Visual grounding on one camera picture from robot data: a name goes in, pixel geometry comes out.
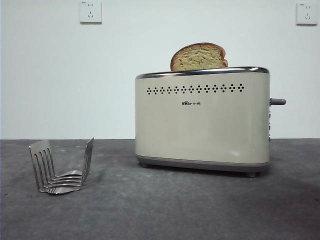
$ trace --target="chrome trim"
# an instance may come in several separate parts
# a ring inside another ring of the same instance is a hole
[[[218,161],[186,160],[175,158],[162,158],[152,156],[135,155],[142,164],[160,165],[178,168],[206,169],[230,172],[257,173],[263,172],[268,168],[269,162],[263,163],[235,163]]]
[[[191,76],[191,75],[207,75],[207,74],[234,74],[234,73],[264,73],[269,74],[269,70],[259,66],[237,66],[237,67],[223,67],[223,68],[210,68],[199,70],[187,71],[164,71],[140,74],[135,79],[151,79],[163,77],[176,77],[176,76]]]

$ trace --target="toaster base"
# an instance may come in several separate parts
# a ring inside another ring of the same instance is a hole
[[[250,173],[249,177],[255,177],[255,173],[263,172],[268,168],[268,162],[264,163],[232,163],[232,162],[217,162],[217,161],[198,161],[172,159],[162,157],[140,156],[135,155],[137,160],[142,164],[160,165],[190,169],[206,169],[230,172]]]

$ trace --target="brand logo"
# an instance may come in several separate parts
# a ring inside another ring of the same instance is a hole
[[[182,105],[183,106],[191,106],[191,105],[194,106],[194,105],[201,105],[201,103],[200,102],[196,102],[196,101],[194,101],[194,102],[183,101]]]

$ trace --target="toast rack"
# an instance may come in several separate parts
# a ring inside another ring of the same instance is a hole
[[[82,171],[71,170],[57,175],[49,140],[41,140],[31,144],[29,151],[38,191],[59,195],[80,190],[90,171],[93,145],[94,138],[85,145]]]

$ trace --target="bread crust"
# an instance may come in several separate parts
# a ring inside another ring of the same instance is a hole
[[[222,67],[228,67],[228,61],[225,58],[226,56],[226,51],[223,49],[223,47],[217,45],[217,44],[214,44],[214,43],[211,43],[211,42],[198,42],[198,43],[193,43],[193,44],[190,44],[188,46],[184,46],[183,48],[181,48],[179,51],[177,51],[173,57],[171,58],[171,62],[170,62],[170,69],[171,71],[175,71],[174,69],[174,63],[175,61],[177,60],[178,58],[178,55],[185,51],[185,50],[188,50],[188,49],[191,49],[193,46],[210,46],[210,47],[215,47],[217,49],[220,50],[220,56],[221,56],[221,59],[222,59]]]

